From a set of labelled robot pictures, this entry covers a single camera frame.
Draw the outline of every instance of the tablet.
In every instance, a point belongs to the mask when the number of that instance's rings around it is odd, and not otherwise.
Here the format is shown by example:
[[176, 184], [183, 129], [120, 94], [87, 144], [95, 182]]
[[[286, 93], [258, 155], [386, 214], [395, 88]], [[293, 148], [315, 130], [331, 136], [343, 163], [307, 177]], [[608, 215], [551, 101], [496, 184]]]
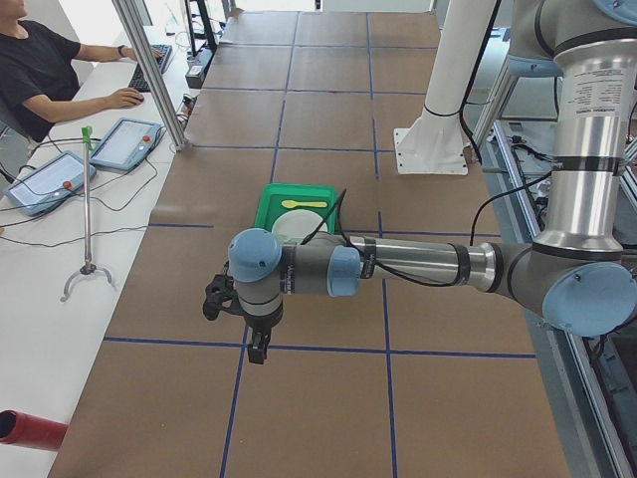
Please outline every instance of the tablet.
[[130, 171], [140, 164], [161, 139], [161, 124], [139, 119], [120, 119], [91, 155], [97, 167]]
[[[93, 177], [96, 169], [89, 166]], [[84, 162], [70, 151], [54, 157], [4, 190], [5, 195], [28, 216], [59, 206], [84, 185]]]

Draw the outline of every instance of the metal pole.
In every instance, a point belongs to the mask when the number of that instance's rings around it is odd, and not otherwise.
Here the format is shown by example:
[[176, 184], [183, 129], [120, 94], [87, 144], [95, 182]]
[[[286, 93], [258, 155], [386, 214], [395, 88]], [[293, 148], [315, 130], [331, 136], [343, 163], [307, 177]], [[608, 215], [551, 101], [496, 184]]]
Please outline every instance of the metal pole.
[[208, 50], [210, 50], [212, 52], [212, 55], [214, 56], [215, 52], [217, 51], [217, 37], [215, 36], [215, 32], [212, 30], [210, 15], [208, 15], [208, 7], [206, 7], [205, 0], [197, 0], [197, 6], [199, 7], [201, 22], [203, 23], [203, 31], [206, 33]]
[[119, 20], [123, 26], [130, 43], [137, 54], [139, 65], [143, 75], [150, 86], [150, 91], [159, 110], [166, 130], [172, 139], [177, 150], [181, 150], [186, 145], [186, 136], [177, 120], [175, 111], [170, 100], [170, 95], [163, 83], [159, 67], [152, 55], [150, 45], [143, 30], [139, 11], [134, 5], [134, 0], [112, 0], [112, 5], [119, 15]]
[[519, 77], [509, 72], [509, 58], [507, 57], [500, 68], [500, 72], [496, 77], [491, 92], [489, 93], [488, 103], [483, 108], [476, 130], [474, 132], [474, 140], [478, 147], [482, 146], [492, 127], [494, 121], [502, 116], [503, 111], [507, 107], [507, 103], [518, 84]]
[[84, 143], [84, 266], [88, 270], [93, 262], [93, 253], [91, 251], [91, 174], [89, 168], [91, 165], [91, 145]]
[[232, 11], [230, 2], [228, 0], [221, 0], [221, 5], [223, 6], [223, 14], [226, 17], [226, 20], [228, 20], [230, 18], [230, 12]]

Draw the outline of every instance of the table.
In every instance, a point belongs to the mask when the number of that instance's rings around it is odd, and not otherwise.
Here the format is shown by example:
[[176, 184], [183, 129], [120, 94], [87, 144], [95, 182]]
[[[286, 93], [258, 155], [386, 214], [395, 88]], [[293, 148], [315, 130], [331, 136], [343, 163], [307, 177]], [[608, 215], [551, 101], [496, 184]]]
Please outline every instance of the table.
[[[153, 43], [172, 40], [149, 29]], [[116, 44], [127, 43], [124, 36]], [[173, 46], [173, 59], [163, 79], [175, 108], [184, 93], [194, 93], [185, 82], [187, 64], [183, 49]], [[127, 86], [135, 63], [119, 61], [98, 65], [82, 85], [76, 99], [105, 96]], [[161, 122], [152, 100], [144, 94], [144, 103], [131, 110], [102, 112], [89, 118], [57, 124], [52, 139], [81, 136], [81, 128], [91, 125], [94, 137], [102, 137], [121, 117]], [[81, 144], [61, 146], [83, 154]], [[38, 166], [58, 151], [43, 146], [29, 163]], [[93, 201], [93, 231], [110, 231], [122, 227], [139, 227], [148, 216], [161, 190], [174, 151], [166, 134], [149, 156], [156, 177], [120, 212], [107, 210]], [[154, 174], [148, 163], [142, 163], [131, 174], [118, 179], [92, 196], [113, 207], [120, 207]], [[99, 186], [119, 174], [99, 171], [92, 187]], [[7, 198], [0, 208], [12, 207]], [[84, 208], [81, 198], [71, 198], [50, 215], [37, 221], [6, 228], [3, 237], [17, 241], [54, 244], [84, 237]], [[0, 212], [0, 223], [27, 219], [20, 212]], [[121, 288], [137, 252], [144, 230], [120, 232], [95, 237], [94, 262], [107, 266], [114, 279], [111, 287], [102, 275], [75, 282], [71, 298], [60, 302], [67, 278], [84, 264], [84, 241], [55, 249], [24, 246], [0, 241], [2, 280], [0, 301], [0, 408], [17, 409], [34, 415], [69, 422], [96, 356], [104, 331], [112, 315]], [[0, 447], [0, 476], [34, 478], [47, 475], [55, 453], [16, 446]]]

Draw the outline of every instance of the white pipe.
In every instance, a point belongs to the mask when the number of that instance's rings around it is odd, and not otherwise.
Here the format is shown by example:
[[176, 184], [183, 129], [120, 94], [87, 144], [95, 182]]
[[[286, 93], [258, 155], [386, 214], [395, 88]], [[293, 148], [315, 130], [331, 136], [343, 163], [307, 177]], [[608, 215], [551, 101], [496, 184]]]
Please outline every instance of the white pipe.
[[394, 131], [399, 173], [467, 174], [458, 111], [497, 3], [451, 0], [426, 108], [410, 129]]

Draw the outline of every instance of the black cable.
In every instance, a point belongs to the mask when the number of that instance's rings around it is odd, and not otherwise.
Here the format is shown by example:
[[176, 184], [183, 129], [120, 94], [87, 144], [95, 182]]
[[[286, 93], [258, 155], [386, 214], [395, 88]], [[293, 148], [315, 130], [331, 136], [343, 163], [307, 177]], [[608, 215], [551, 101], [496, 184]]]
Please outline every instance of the black cable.
[[426, 103], [424, 106], [425, 110], [429, 114], [433, 115], [434, 117], [447, 118], [447, 117], [453, 117], [455, 115], [459, 116], [460, 127], [462, 128], [462, 131], [465, 133], [465, 135], [469, 139], [469, 142], [471, 143], [471, 147], [476, 152], [476, 157], [480, 164], [483, 163], [482, 154], [480, 153], [480, 150], [478, 149], [478, 145], [476, 144], [476, 141], [474, 140], [474, 133], [471, 131], [471, 129], [467, 125], [467, 122], [465, 121], [464, 112], [465, 112], [466, 105], [478, 105], [478, 104], [473, 104], [469, 102], [469, 95], [471, 94], [471, 89], [474, 86], [474, 82], [476, 81], [476, 76], [478, 75], [478, 69], [480, 68], [480, 62], [483, 56], [485, 55], [485, 50], [487, 50], [487, 45], [489, 44], [489, 40], [491, 39], [491, 32], [494, 28], [494, 24], [496, 23], [496, 17], [498, 16], [498, 11], [500, 10], [501, 3], [502, 3], [502, 0], [498, 0], [496, 2], [496, 5], [494, 6], [494, 11], [492, 12], [491, 18], [489, 19], [489, 25], [487, 27], [487, 30], [485, 31], [485, 36], [483, 37], [482, 44], [480, 45], [480, 51], [478, 52], [478, 57], [476, 58], [476, 62], [474, 63], [474, 68], [471, 72], [471, 77], [469, 77], [469, 83], [467, 84], [467, 89], [465, 90], [465, 94], [463, 96], [462, 102], [460, 103], [460, 108], [454, 113], [437, 113], [437, 112], [433, 112], [429, 110]]
[[12, 227], [12, 226], [19, 226], [21, 224], [27, 224], [29, 222], [37, 221], [38, 219], [42, 219], [43, 217], [48, 216], [50, 213], [55, 211], [56, 208], [57, 208], [57, 206], [56, 207], [52, 207], [51, 209], [48, 209], [48, 210], [44, 211], [42, 214], [30, 217], [29, 219], [25, 219], [24, 221], [12, 222], [11, 224], [0, 224], [0, 227], [5, 227], [6, 228], [6, 227]]
[[545, 212], [548, 206], [542, 206], [535, 215], [535, 219], [537, 220], [537, 226], [539, 230], [542, 231], [545, 227], [544, 220], [541, 218], [542, 214]]
[[637, 102], [633, 106], [633, 109], [630, 111], [630, 117], [628, 117], [628, 135], [632, 136], [632, 125], [633, 125], [633, 117], [635, 116], [635, 109], [637, 109]]
[[13, 176], [9, 173], [9, 171], [7, 171], [4, 167], [4, 164], [2, 164], [0, 162], [0, 175], [2, 177], [4, 177], [5, 181], [7, 181], [9, 184], [13, 184]]
[[[346, 189], [341, 194], [343, 197], [345, 195], [345, 191], [346, 191]], [[353, 249], [355, 249], [358, 252], [358, 254], [363, 256], [364, 255], [363, 251], [361, 251], [355, 245], [352, 244], [352, 242], [349, 240], [349, 238], [345, 235], [345, 233], [343, 231], [343, 228], [342, 228], [342, 225], [340, 223], [340, 206], [342, 205], [342, 199], [337, 204], [338, 204], [338, 206], [336, 208], [336, 223], [337, 223], [337, 226], [338, 226], [338, 232], [340, 233], [340, 237], [342, 237], [342, 239], [345, 241], [345, 245], [347, 245], [348, 247], [352, 247]], [[452, 287], [452, 286], [456, 285], [455, 283], [431, 283], [431, 282], [420, 281], [418, 279], [414, 279], [413, 277], [408, 276], [407, 274], [404, 274], [404, 273], [394, 269], [393, 267], [389, 267], [386, 264], [383, 264], [378, 259], [376, 259], [374, 261], [374, 264], [376, 266], [378, 266], [380, 269], [382, 269], [383, 271], [388, 272], [392, 276], [396, 276], [396, 277], [398, 277], [400, 279], [403, 279], [403, 280], [405, 280], [407, 282], [411, 282], [412, 284], [417, 284], [419, 286], [425, 286], [425, 287]]]
[[484, 102], [484, 103], [475, 103], [475, 102], [467, 102], [467, 105], [471, 105], [472, 107], [484, 107], [486, 105], [490, 105], [493, 101]]
[[[94, 237], [94, 236], [106, 236], [108, 234], [114, 234], [114, 233], [123, 232], [123, 231], [141, 231], [141, 230], [143, 230], [143, 229], [145, 229], [147, 227], [148, 226], [120, 227], [118, 229], [113, 229], [111, 231], [94, 232], [93, 234], [91, 234], [91, 237]], [[9, 239], [8, 237], [4, 237], [4, 236], [0, 236], [0, 239], [2, 239], [3, 241], [11, 242], [13, 244], [20, 244], [20, 245], [23, 245], [23, 246], [36, 246], [36, 247], [54, 248], [54, 247], [60, 247], [60, 246], [66, 245], [66, 244], [72, 244], [74, 242], [82, 241], [82, 240], [85, 239], [85, 236], [76, 237], [75, 239], [70, 239], [68, 241], [58, 242], [56, 244], [44, 244], [44, 243], [38, 243], [38, 242], [16, 241], [15, 239]]]
[[60, 149], [60, 147], [56, 144], [56, 142], [55, 142], [55, 141], [53, 141], [53, 140], [51, 139], [51, 135], [50, 135], [50, 134], [47, 134], [47, 138], [48, 138], [48, 139], [49, 139], [49, 141], [53, 144], [53, 146], [55, 146], [55, 147], [56, 147], [56, 149], [60, 152], [60, 154], [62, 154], [62, 150], [61, 150], [61, 149]]
[[558, 77], [553, 78], [553, 105], [555, 106], [555, 112], [559, 116], [559, 99], [557, 98], [557, 81]]
[[[100, 142], [102, 139], [99, 137], [92, 137], [91, 141], [94, 142]], [[42, 146], [46, 146], [49, 144], [52, 145], [56, 145], [56, 143], [76, 143], [76, 142], [82, 142], [83, 138], [82, 137], [65, 137], [62, 139], [51, 139], [49, 141], [42, 141], [38, 144], [36, 144], [36, 146], [31, 150], [31, 155], [33, 156], [33, 154], [40, 149]]]
[[514, 154], [516, 154], [516, 149], [522, 149], [523, 151], [533, 156], [535, 159], [539, 159], [540, 161], [555, 162], [554, 159], [552, 159], [548, 154], [544, 154], [543, 152], [538, 152], [532, 147], [524, 143], [517, 142], [515, 144], [512, 144], [511, 150]]
[[129, 198], [129, 199], [128, 199], [128, 200], [127, 200], [124, 204], [123, 204], [123, 206], [121, 206], [121, 207], [112, 207], [112, 206], [109, 206], [109, 205], [108, 205], [108, 204], [106, 204], [106, 203], [105, 203], [102, 199], [100, 199], [100, 198], [98, 198], [98, 197], [91, 197], [91, 199], [93, 199], [93, 200], [95, 200], [95, 201], [99, 202], [99, 203], [100, 203], [102, 206], [104, 206], [106, 209], [108, 209], [108, 210], [110, 210], [110, 211], [113, 211], [113, 212], [120, 212], [120, 211], [122, 211], [123, 209], [125, 209], [126, 207], [128, 207], [128, 205], [132, 202], [132, 200], [133, 200], [135, 197], [137, 197], [137, 194], [139, 194], [139, 193], [142, 191], [142, 189], [143, 189], [144, 187], [146, 187], [146, 186], [150, 183], [150, 181], [152, 181], [155, 177], [157, 177], [157, 175], [159, 175], [159, 171], [157, 171], [157, 168], [155, 167], [155, 165], [154, 165], [152, 162], [150, 162], [147, 158], [144, 158], [143, 160], [144, 160], [144, 161], [146, 161], [146, 162], [150, 165], [150, 167], [152, 167], [152, 169], [153, 169], [154, 173], [152, 174], [152, 176], [150, 176], [148, 179], [146, 179], [146, 181], [145, 181], [145, 182], [144, 182], [141, 186], [139, 186], [139, 187], [137, 188], [137, 190], [134, 192], [134, 194], [133, 194], [132, 196], [130, 196], [130, 198]]
[[[347, 247], [351, 247], [351, 248], [355, 249], [358, 252], [358, 254], [360, 254], [361, 256], [364, 255], [363, 251], [361, 251], [354, 244], [352, 244], [352, 242], [349, 240], [349, 237], [347, 237], [345, 235], [344, 230], [342, 228], [342, 224], [340, 222], [340, 216], [341, 216], [340, 209], [341, 209], [341, 206], [342, 206], [342, 203], [343, 203], [343, 200], [345, 198], [345, 194], [346, 193], [347, 193], [347, 189], [344, 189], [341, 192], [341, 194], [338, 195], [338, 198], [336, 199], [334, 204], [331, 206], [331, 208], [329, 209], [329, 211], [327, 212], [325, 217], [322, 219], [320, 224], [315, 228], [315, 230], [312, 233], [310, 233], [308, 236], [306, 236], [304, 238], [303, 241], [301, 241], [300, 245], [308, 244], [308, 242], [310, 242], [312, 239], [314, 239], [314, 237], [319, 233], [320, 228], [325, 224], [325, 222], [330, 217], [330, 215], [333, 214], [334, 212], [336, 212], [336, 228], [338, 229], [338, 233], [339, 233], [340, 237], [345, 242], [345, 245]], [[403, 279], [403, 280], [405, 280], [407, 282], [411, 282], [413, 284], [417, 284], [419, 286], [425, 286], [425, 287], [452, 287], [452, 286], [456, 285], [455, 283], [429, 283], [429, 282], [419, 281], [417, 279], [414, 279], [411, 276], [403, 274], [402, 272], [400, 272], [400, 271], [398, 271], [398, 270], [396, 270], [396, 269], [394, 269], [392, 267], [389, 267], [389, 266], [383, 264], [378, 259], [376, 259], [374, 261], [374, 264], [376, 266], [378, 266], [380, 269], [382, 269], [384, 271], [387, 271], [391, 275], [399, 277], [400, 279]]]
[[314, 231], [312, 231], [310, 234], [308, 234], [303, 241], [301, 241], [301, 245], [304, 246], [306, 244], [308, 244], [310, 241], [312, 241], [315, 236], [317, 234], [319, 234], [320, 229], [322, 228], [322, 226], [325, 224], [325, 222], [327, 221], [327, 219], [333, 214], [334, 210], [336, 210], [336, 208], [338, 208], [338, 214], [340, 213], [340, 204], [342, 203], [343, 199], [345, 198], [345, 193], [347, 192], [347, 189], [344, 189], [342, 191], [341, 194], [338, 195], [338, 197], [336, 198], [336, 201], [334, 202], [334, 204], [329, 208], [329, 210], [327, 211], [327, 213], [325, 214], [325, 216], [320, 220], [320, 223], [318, 224], [318, 226], [315, 228]]
[[469, 125], [465, 121], [465, 117], [463, 116], [462, 111], [460, 112], [460, 127], [462, 128], [462, 131], [465, 132], [465, 135], [467, 136], [467, 138], [469, 139], [469, 142], [471, 143], [471, 147], [476, 152], [476, 157], [478, 158], [478, 162], [482, 164], [482, 154], [480, 153], [480, 149], [478, 148], [478, 145], [476, 144], [476, 141], [474, 140], [474, 132], [469, 129]]
[[489, 200], [485, 201], [479, 208], [478, 208], [478, 212], [476, 212], [476, 215], [474, 216], [474, 222], [471, 224], [471, 236], [469, 238], [469, 245], [473, 246], [474, 245], [474, 238], [476, 236], [476, 224], [478, 224], [478, 218], [480, 217], [480, 214], [482, 213], [482, 211], [485, 209], [485, 207], [487, 207], [489, 204], [491, 204], [493, 201], [495, 201], [496, 199], [500, 199], [501, 197], [505, 197], [508, 196], [509, 194], [513, 194], [514, 192], [518, 192], [518, 191], [522, 191], [523, 189], [529, 190], [529, 188], [531, 186], [534, 186], [542, 181], [544, 181], [545, 179], [547, 179], [548, 177], [550, 177], [552, 171], [548, 172], [547, 174], [545, 174], [542, 177], [539, 177], [538, 179], [530, 182], [530, 183], [525, 183], [520, 187], [517, 187], [515, 189], [511, 189], [510, 191], [505, 191], [502, 192], [500, 194], [496, 194], [495, 196], [493, 196], [492, 198], [490, 198]]

